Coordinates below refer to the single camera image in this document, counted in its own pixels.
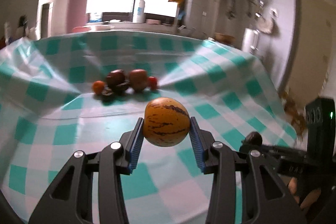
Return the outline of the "right hand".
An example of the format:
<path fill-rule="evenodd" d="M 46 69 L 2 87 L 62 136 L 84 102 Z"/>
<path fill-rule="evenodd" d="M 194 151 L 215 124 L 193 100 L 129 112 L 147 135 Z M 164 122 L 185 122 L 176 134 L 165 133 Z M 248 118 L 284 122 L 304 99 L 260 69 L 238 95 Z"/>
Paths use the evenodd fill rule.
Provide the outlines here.
<path fill-rule="evenodd" d="M 290 179 L 287 188 L 301 211 L 309 209 L 319 199 L 322 192 L 321 188 L 312 189 L 310 186 L 306 187 L 295 177 Z"/>

